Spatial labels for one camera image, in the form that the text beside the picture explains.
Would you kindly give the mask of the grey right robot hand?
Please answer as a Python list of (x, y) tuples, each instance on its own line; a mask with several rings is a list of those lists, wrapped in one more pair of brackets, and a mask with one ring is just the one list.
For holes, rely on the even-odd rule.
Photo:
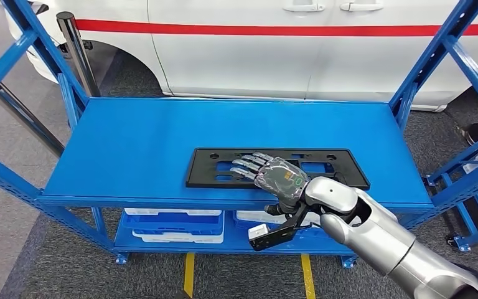
[(302, 194), (309, 182), (299, 167), (280, 157), (255, 152), (232, 161), (231, 172), (254, 182), (254, 185), (278, 198), (277, 204), (267, 205), (272, 216), (297, 213)]

